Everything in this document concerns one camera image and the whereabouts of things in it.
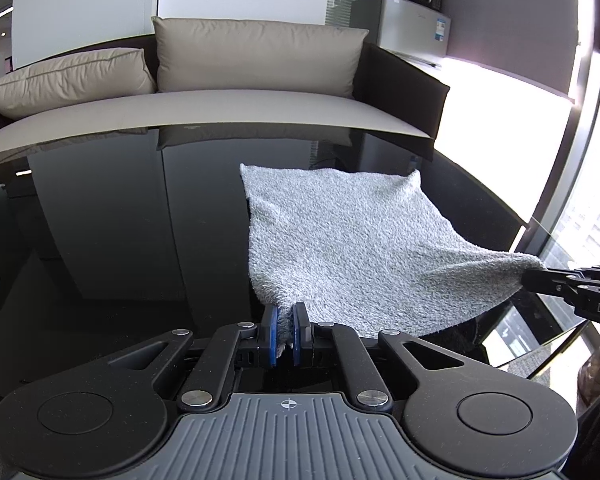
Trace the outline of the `grey fluffy towel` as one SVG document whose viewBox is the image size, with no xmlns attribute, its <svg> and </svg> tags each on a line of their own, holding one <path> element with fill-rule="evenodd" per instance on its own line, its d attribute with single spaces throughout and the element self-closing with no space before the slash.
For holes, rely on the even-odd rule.
<svg viewBox="0 0 600 480">
<path fill-rule="evenodd" d="M 292 336 L 291 309 L 362 337 L 395 328 L 424 336 L 464 323 L 521 288 L 538 257 L 482 248 L 460 236 L 406 177 L 336 169 L 240 168 L 250 209 L 249 277 L 279 310 L 277 341 Z"/>
</svg>

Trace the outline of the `dark sofa with beige seat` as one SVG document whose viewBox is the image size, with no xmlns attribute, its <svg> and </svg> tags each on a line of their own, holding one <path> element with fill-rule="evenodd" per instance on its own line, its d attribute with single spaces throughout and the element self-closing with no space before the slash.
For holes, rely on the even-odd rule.
<svg viewBox="0 0 600 480">
<path fill-rule="evenodd" d="M 0 114 L 0 154 L 33 144 L 116 130 L 207 124 L 282 124 L 353 128 L 395 136 L 429 157 L 449 87 L 395 54 L 364 40 L 348 98 L 274 90 L 158 88 L 155 31 L 51 56 L 132 48 L 144 51 L 156 91 L 46 110 L 21 119 Z"/>
</svg>

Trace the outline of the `silver mini fridge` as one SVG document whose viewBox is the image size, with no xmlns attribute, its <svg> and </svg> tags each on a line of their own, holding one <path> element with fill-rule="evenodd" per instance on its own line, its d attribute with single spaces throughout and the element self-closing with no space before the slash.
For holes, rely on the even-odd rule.
<svg viewBox="0 0 600 480">
<path fill-rule="evenodd" d="M 366 41 L 400 58 L 440 65 L 448 52 L 452 20 L 408 0 L 355 0 L 350 26 L 367 29 Z"/>
</svg>

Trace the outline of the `small beige side cushion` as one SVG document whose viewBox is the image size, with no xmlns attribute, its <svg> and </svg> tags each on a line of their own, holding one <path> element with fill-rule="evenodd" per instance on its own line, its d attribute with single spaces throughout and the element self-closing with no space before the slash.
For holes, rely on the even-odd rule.
<svg viewBox="0 0 600 480">
<path fill-rule="evenodd" d="M 0 114 L 21 119 L 74 104 L 155 91 L 143 50 L 79 52 L 37 62 L 0 78 Z"/>
</svg>

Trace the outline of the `large beige back cushion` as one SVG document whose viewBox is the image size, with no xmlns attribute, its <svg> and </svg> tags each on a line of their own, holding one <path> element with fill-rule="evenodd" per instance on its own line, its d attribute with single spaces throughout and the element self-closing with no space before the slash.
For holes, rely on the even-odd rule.
<svg viewBox="0 0 600 480">
<path fill-rule="evenodd" d="M 348 98 L 366 29 L 274 21 L 152 19 L 162 92 L 274 90 Z"/>
</svg>

